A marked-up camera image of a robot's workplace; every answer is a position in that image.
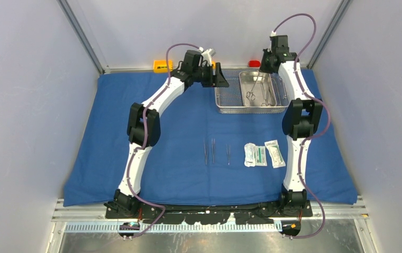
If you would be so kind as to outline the blunt steel tweezers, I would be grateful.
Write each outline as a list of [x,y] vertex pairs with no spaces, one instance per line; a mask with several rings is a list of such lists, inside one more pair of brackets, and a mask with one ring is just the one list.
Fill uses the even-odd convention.
[[212,164],[215,163],[215,138],[211,140],[211,154],[212,154]]

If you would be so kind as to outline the pointed steel tweezers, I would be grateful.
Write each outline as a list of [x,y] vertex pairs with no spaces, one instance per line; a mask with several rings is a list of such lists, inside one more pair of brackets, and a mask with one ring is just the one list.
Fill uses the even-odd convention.
[[226,144],[226,155],[227,155],[227,162],[228,165],[230,164],[230,160],[231,160],[231,147],[229,144]]

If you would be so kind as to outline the white gauze roll packet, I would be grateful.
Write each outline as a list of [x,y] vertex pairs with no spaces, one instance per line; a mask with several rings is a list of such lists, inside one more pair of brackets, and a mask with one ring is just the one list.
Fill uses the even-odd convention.
[[256,145],[254,143],[246,143],[244,145],[244,153],[245,153],[244,165],[246,167],[256,166],[255,148]]

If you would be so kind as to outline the steel forceps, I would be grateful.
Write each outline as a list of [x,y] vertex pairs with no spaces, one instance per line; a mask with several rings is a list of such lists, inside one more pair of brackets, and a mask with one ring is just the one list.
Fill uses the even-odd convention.
[[207,145],[206,140],[203,140],[203,150],[204,150],[204,161],[205,161],[205,164],[208,165],[208,162],[209,162],[209,150],[208,150],[208,145]]

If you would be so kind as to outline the green white sterile packet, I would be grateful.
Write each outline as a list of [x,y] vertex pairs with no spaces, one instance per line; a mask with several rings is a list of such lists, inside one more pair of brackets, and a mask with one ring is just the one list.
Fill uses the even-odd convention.
[[256,166],[266,167],[267,166],[266,147],[265,146],[255,146],[254,158],[255,158]]

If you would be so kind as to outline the steel hemostat ring handles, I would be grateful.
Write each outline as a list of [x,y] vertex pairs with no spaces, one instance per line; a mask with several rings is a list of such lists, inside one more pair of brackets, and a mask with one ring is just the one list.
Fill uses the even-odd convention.
[[246,83],[248,83],[246,98],[248,101],[254,101],[256,96],[254,94],[254,89],[259,81],[260,72],[259,71],[249,71],[245,72]]

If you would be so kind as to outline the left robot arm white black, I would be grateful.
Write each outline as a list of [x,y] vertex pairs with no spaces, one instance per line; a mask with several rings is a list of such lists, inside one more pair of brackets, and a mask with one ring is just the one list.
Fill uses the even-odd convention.
[[212,48],[188,50],[179,67],[168,73],[162,86],[142,103],[130,107],[127,135],[129,155],[124,175],[107,207],[126,218],[138,214],[141,179],[147,158],[161,135],[160,116],[194,83],[203,87],[228,87],[220,63],[212,63]]

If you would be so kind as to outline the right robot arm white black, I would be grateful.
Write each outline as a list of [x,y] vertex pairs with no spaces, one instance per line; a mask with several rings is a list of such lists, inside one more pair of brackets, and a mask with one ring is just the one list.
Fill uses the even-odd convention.
[[318,130],[323,106],[310,94],[297,54],[289,49],[288,37],[272,32],[270,42],[270,47],[263,50],[260,72],[278,74],[290,99],[282,119],[282,131],[288,142],[288,162],[278,209],[284,216],[292,216],[308,203],[307,153],[311,137]]

